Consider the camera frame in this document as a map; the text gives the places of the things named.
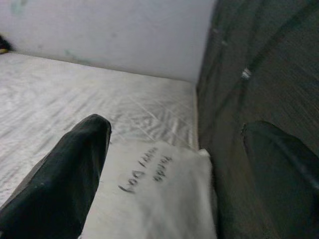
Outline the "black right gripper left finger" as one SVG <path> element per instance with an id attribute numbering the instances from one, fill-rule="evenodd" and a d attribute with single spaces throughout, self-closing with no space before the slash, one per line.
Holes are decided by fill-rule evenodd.
<path id="1" fill-rule="evenodd" d="M 1 238 L 78 238 L 99 186 L 111 132 L 110 122 L 93 114 L 63 135 L 1 206 Z"/>

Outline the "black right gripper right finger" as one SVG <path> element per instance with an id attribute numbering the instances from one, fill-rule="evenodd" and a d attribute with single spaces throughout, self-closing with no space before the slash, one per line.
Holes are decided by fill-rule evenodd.
<path id="1" fill-rule="evenodd" d="M 282 239 L 319 237 L 319 158 L 297 137 L 265 121 L 241 131 L 257 194 Z"/>

